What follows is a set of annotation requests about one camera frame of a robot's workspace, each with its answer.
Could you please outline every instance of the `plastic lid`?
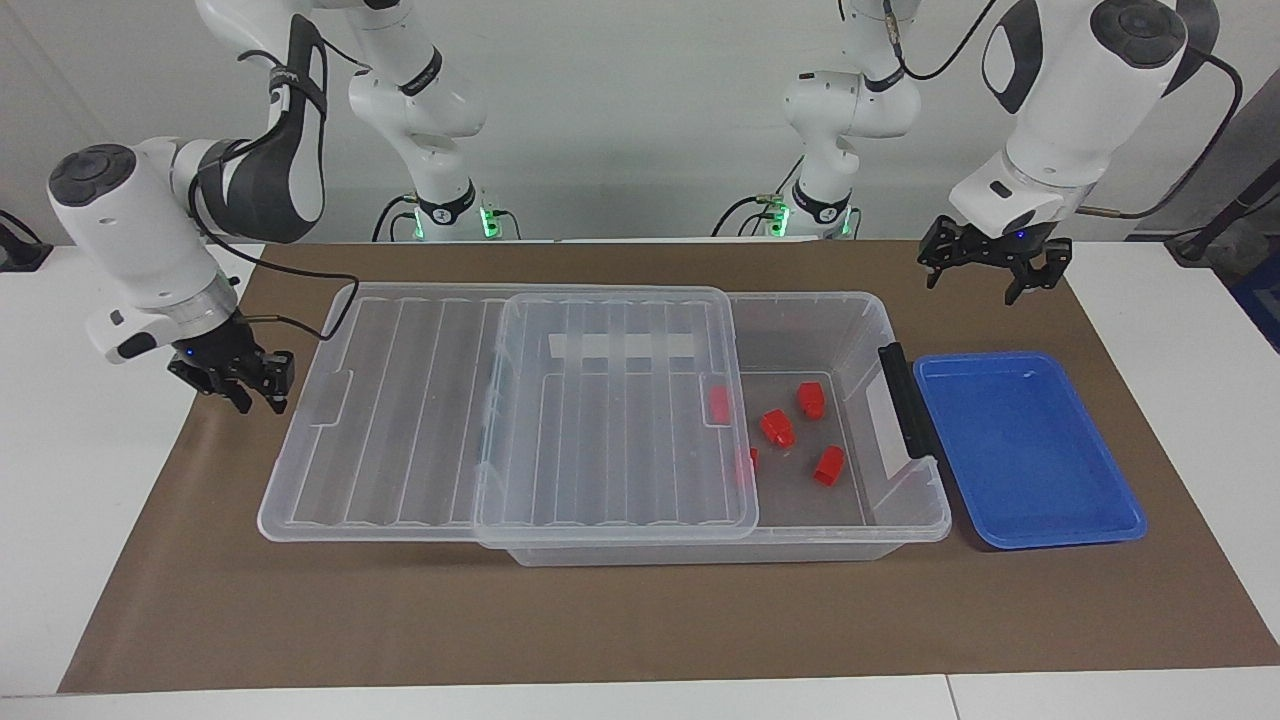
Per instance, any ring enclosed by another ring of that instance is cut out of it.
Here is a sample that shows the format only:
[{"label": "plastic lid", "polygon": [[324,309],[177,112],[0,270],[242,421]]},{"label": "plastic lid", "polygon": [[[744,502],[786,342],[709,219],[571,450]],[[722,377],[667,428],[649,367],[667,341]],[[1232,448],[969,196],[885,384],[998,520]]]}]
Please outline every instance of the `plastic lid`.
[{"label": "plastic lid", "polygon": [[1142,507],[1056,360],[1038,352],[923,357],[915,377],[983,539],[1020,550],[1147,533]]},{"label": "plastic lid", "polygon": [[316,348],[259,510],[262,534],[472,541],[498,320],[529,288],[362,283],[338,336]]},{"label": "plastic lid", "polygon": [[489,547],[746,537],[759,506],[728,297],[529,292],[503,307],[474,532]]}]

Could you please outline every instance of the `white table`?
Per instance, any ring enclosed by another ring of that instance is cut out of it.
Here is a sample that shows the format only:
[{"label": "white table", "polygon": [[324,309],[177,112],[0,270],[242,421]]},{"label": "white table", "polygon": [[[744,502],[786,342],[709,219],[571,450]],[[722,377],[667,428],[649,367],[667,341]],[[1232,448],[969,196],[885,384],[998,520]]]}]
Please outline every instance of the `white table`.
[{"label": "white table", "polygon": [[[250,268],[220,255],[232,274]],[[1272,634],[1280,357],[1207,270],[1078,243],[1071,286]],[[1275,717],[1280,669],[38,697],[55,692],[193,393],[95,357],[113,290],[74,249],[0,275],[0,717]],[[81,410],[73,410],[73,402]]]}]

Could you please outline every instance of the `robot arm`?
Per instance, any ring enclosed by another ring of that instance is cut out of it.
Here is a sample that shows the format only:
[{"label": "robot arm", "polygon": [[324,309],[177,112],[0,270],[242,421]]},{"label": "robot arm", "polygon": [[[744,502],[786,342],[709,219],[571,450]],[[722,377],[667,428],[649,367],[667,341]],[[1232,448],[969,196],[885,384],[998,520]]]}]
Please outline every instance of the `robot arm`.
[{"label": "robot arm", "polygon": [[[804,73],[787,91],[787,120],[804,142],[796,181],[785,188],[787,234],[840,232],[859,158],[850,137],[901,137],[920,114],[920,91],[906,77],[884,31],[883,0],[846,1],[845,31],[856,73]],[[895,0],[905,33],[919,0]]]},{"label": "robot arm", "polygon": [[[1012,304],[1052,288],[1071,259],[1051,240],[1160,99],[1199,68],[1216,40],[1212,0],[1019,0],[997,23],[983,78],[1018,118],[1005,147],[952,190],[968,220],[940,217],[920,246],[933,287],[966,263],[1009,268]],[[1189,26],[1211,27],[1189,50]],[[1032,261],[1044,255],[1044,263]]]},{"label": "robot arm", "polygon": [[172,345],[169,370],[197,391],[228,397],[241,413],[250,410],[253,391],[282,413],[292,355],[268,354],[253,341],[232,282],[205,249],[205,232],[294,242],[320,219],[328,59],[307,14],[347,10],[378,68],[357,74],[352,104],[408,163],[420,210],[457,236],[483,237],[490,227],[479,213],[474,223],[462,220],[477,193],[451,140],[480,129],[484,105],[468,100],[466,81],[424,41],[408,1],[196,0],[196,6],[241,60],[269,70],[268,132],[253,141],[161,137],[134,147],[87,147],[59,163],[49,197],[72,240],[127,300],[87,323],[108,360],[124,363]]},{"label": "robot arm", "polygon": [[251,142],[152,138],[87,147],[58,164],[49,197],[72,240],[123,291],[125,304],[87,323],[109,361],[172,345],[178,352],[169,370],[197,391],[225,396],[241,413],[253,391],[280,413],[292,355],[268,354],[253,341],[196,220],[219,234],[270,242],[293,242],[319,220],[324,41],[297,3],[202,0],[198,8],[242,59],[270,68],[268,132]]},{"label": "robot arm", "polygon": [[497,225],[485,210],[457,142],[484,127],[484,96],[444,60],[410,0],[347,10],[347,23],[371,65],[351,81],[351,108],[408,167],[419,225],[428,240],[483,240]]}]

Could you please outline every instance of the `clear plastic container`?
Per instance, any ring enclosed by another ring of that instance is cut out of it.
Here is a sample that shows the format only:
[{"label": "clear plastic container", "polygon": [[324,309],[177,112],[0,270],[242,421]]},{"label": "clear plastic container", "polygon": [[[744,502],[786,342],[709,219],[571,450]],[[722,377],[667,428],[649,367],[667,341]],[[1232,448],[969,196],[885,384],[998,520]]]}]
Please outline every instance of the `clear plastic container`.
[{"label": "clear plastic container", "polygon": [[723,292],[517,295],[497,355],[474,528],[483,544],[709,542],[755,528]]},{"label": "clear plastic container", "polygon": [[[859,292],[730,296],[751,446],[760,454],[759,527],[745,538],[682,547],[508,547],[522,565],[649,565],[876,560],[937,542],[951,510],[933,457],[913,460],[879,363],[893,342],[883,304]],[[827,416],[804,419],[801,382],[822,383]],[[782,409],[796,446],[768,445],[756,420]],[[822,451],[849,459],[835,487],[813,479]]]},{"label": "clear plastic container", "polygon": [[[259,528],[484,541],[525,565],[874,560],[951,524],[936,462],[902,443],[892,341],[865,293],[365,283],[316,351]],[[796,407],[809,379],[822,421]],[[790,452],[759,430],[773,407]],[[828,445],[849,457],[832,488],[813,480]]]}]

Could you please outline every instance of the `blue tray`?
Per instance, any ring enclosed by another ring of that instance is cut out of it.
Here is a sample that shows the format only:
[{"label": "blue tray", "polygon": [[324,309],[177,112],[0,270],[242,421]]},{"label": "blue tray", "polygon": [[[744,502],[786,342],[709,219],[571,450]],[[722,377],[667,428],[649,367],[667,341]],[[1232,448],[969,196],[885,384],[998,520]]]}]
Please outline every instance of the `blue tray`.
[{"label": "blue tray", "polygon": [[1147,516],[1066,372],[1039,352],[915,363],[978,534],[1001,550],[1138,539]]}]

